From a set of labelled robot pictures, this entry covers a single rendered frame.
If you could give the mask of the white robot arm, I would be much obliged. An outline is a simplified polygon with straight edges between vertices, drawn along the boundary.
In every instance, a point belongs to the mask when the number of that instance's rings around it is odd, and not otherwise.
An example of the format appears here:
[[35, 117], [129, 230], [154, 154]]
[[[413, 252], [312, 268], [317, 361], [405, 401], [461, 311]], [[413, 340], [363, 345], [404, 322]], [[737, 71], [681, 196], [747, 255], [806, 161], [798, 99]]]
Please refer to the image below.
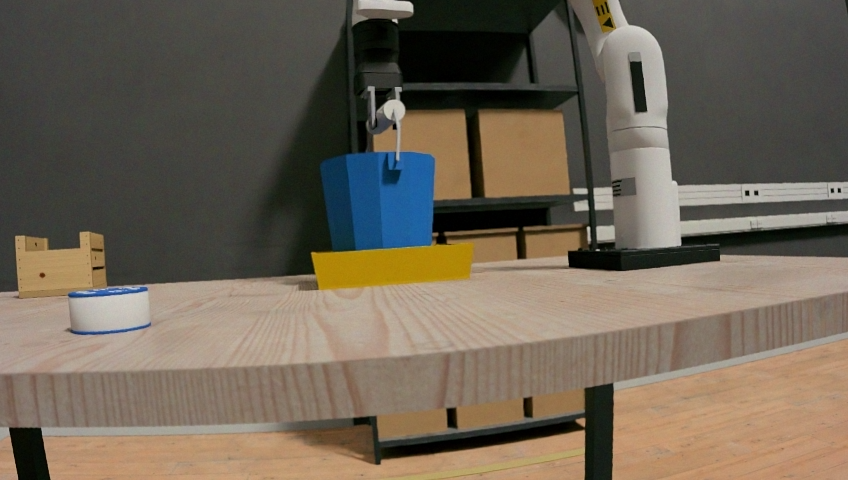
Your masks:
[[627, 24], [618, 0], [568, 1], [606, 86], [615, 249], [681, 246], [660, 47]]

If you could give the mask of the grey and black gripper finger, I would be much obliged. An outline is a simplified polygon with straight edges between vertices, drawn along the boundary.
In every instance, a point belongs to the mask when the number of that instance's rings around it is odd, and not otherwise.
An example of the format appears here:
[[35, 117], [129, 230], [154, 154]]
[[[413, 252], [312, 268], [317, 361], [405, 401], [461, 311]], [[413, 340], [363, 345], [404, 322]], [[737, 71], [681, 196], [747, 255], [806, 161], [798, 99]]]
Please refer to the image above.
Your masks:
[[[392, 99], [392, 100], [398, 100], [398, 101], [400, 101], [400, 99], [399, 99], [399, 93], [401, 93], [401, 92], [402, 92], [401, 87], [394, 87], [394, 88], [393, 88], [393, 89], [392, 89], [392, 90], [391, 90], [391, 91], [390, 91], [390, 92], [386, 95], [386, 99]], [[399, 120], [399, 124], [400, 124], [400, 127], [402, 127], [402, 126], [401, 126], [401, 119]], [[393, 130], [396, 130], [396, 123], [392, 125], [392, 128], [393, 128]]]
[[367, 99], [368, 103], [368, 126], [369, 130], [374, 130], [377, 127], [376, 105], [374, 97], [374, 86], [368, 86], [361, 94], [361, 99]]

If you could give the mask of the light wooden crate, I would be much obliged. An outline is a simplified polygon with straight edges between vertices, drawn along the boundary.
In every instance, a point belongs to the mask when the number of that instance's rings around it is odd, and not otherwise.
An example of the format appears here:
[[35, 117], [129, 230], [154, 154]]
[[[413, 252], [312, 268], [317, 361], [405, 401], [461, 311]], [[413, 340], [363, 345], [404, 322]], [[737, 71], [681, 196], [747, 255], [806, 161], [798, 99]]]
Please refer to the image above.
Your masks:
[[103, 235], [80, 232], [81, 249], [49, 250], [48, 239], [27, 236], [15, 244], [19, 299], [107, 288]]

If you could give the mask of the blue pail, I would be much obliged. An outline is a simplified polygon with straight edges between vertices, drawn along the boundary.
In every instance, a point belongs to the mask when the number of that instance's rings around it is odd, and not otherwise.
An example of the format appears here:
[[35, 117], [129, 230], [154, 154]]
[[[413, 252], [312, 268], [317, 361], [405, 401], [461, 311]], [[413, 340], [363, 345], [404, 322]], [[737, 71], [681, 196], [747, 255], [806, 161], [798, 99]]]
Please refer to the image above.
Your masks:
[[[374, 130], [367, 120], [366, 153], [320, 164], [333, 252], [432, 245], [435, 158], [400, 152], [404, 114], [400, 101], [389, 100], [376, 112]], [[395, 123], [396, 152], [367, 153], [374, 135]]]

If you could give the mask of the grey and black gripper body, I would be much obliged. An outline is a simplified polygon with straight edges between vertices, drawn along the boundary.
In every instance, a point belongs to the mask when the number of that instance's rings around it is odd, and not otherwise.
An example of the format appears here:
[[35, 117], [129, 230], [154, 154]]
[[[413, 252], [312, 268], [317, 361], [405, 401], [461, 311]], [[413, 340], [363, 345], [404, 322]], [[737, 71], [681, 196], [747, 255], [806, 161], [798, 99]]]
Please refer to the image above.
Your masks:
[[355, 96], [361, 96], [368, 86], [375, 86], [377, 97], [386, 97], [394, 87], [402, 87], [403, 91], [398, 66], [399, 25], [395, 19], [412, 15], [410, 2], [354, 0], [351, 32], [357, 68], [353, 78]]

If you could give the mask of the yellow square tray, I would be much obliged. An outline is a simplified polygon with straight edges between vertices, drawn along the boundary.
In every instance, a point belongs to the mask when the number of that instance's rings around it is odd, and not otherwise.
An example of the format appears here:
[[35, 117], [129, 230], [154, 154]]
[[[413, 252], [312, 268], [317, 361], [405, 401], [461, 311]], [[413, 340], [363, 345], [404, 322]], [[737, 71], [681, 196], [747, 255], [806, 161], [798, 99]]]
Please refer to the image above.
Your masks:
[[470, 279], [474, 243], [311, 252], [319, 290]]

